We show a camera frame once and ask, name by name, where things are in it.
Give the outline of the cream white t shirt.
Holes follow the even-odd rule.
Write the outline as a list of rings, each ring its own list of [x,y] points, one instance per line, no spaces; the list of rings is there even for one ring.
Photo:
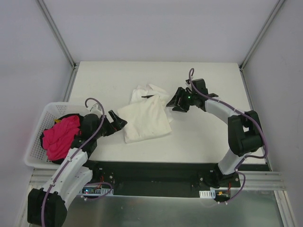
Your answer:
[[[127,144],[155,139],[172,132],[159,95],[118,109],[118,116],[127,121],[124,127]]]

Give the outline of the white black printed t shirt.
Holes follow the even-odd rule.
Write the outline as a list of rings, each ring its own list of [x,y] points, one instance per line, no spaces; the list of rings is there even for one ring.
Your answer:
[[[154,95],[159,96],[162,107],[167,116],[167,119],[168,119],[169,123],[171,123],[173,121],[173,117],[170,113],[170,110],[166,107],[166,104],[168,103],[169,98],[171,96],[166,90],[164,90],[156,85],[153,85],[153,84],[147,84],[145,86],[138,85],[137,88],[134,89],[132,92],[130,104],[143,101],[144,99],[147,99]]]

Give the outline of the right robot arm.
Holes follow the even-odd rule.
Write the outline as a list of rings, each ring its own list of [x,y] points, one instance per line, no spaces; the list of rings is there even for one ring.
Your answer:
[[[255,111],[241,112],[209,93],[204,79],[186,80],[187,88],[179,87],[166,104],[173,111],[186,113],[191,106],[212,114],[227,124],[229,149],[204,178],[204,183],[213,188],[225,186],[244,160],[264,146],[262,129]]]

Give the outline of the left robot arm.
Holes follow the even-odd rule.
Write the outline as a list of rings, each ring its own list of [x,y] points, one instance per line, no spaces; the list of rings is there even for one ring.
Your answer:
[[[40,189],[32,189],[28,194],[28,223],[61,227],[70,204],[83,187],[99,181],[97,165],[87,162],[97,147],[97,140],[127,125],[127,121],[112,110],[109,115],[112,122],[98,111],[85,116],[68,114],[59,118],[52,128],[43,131],[40,139],[42,148],[59,167]]]

